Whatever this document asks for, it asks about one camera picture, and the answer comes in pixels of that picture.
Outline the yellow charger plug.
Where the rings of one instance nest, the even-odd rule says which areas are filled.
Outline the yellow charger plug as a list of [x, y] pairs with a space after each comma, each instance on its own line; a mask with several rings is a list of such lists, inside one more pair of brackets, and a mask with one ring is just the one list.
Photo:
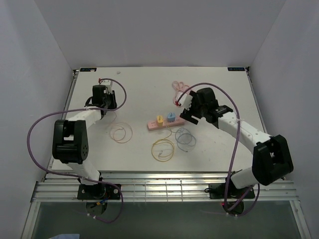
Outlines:
[[157, 116], [157, 126], [158, 127], [162, 127], [163, 126], [163, 123], [164, 123], [164, 119], [162, 116], [158, 115]]

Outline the blue charger plug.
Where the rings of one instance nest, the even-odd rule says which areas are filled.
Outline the blue charger plug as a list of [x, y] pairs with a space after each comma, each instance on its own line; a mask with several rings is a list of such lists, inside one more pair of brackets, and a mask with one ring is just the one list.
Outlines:
[[169, 113], [166, 117], [167, 122], [174, 122], [176, 118], [175, 113]]

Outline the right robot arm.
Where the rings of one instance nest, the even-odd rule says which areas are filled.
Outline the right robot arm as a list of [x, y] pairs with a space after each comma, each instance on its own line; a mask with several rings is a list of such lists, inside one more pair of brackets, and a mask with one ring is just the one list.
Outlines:
[[226, 105], [220, 105], [211, 88], [196, 92], [178, 93], [176, 105], [183, 107], [180, 117], [193, 124], [204, 118], [233, 136], [252, 153], [252, 166], [230, 176], [225, 192], [238, 197], [243, 188], [255, 184], [267, 186], [285, 177], [294, 169], [287, 140], [282, 135], [271, 136], [240, 120], [239, 114]]

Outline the pink power strip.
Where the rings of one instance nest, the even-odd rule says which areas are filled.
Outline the pink power strip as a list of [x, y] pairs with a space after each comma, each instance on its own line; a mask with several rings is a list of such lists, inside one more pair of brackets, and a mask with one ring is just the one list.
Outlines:
[[157, 120], [151, 120], [148, 122], [147, 128], [149, 131], [152, 131], [152, 130], [162, 129], [166, 127], [180, 126], [184, 124], [185, 124], [185, 120], [182, 118], [176, 118], [175, 121], [173, 122], [167, 122], [166, 120], [163, 120], [160, 123], [158, 123]]

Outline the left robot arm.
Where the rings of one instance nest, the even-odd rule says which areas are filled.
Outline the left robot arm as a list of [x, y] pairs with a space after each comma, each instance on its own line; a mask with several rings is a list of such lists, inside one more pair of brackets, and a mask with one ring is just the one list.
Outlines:
[[101, 174], [87, 159], [87, 129], [105, 116], [105, 109], [113, 110], [117, 107], [112, 83], [107, 81], [106, 85], [94, 85], [92, 96], [85, 107], [86, 110], [75, 116], [55, 122], [52, 156], [70, 167], [73, 174], [80, 177], [81, 184], [89, 185], [88, 192], [93, 198], [100, 199], [105, 195], [106, 187], [98, 182]]

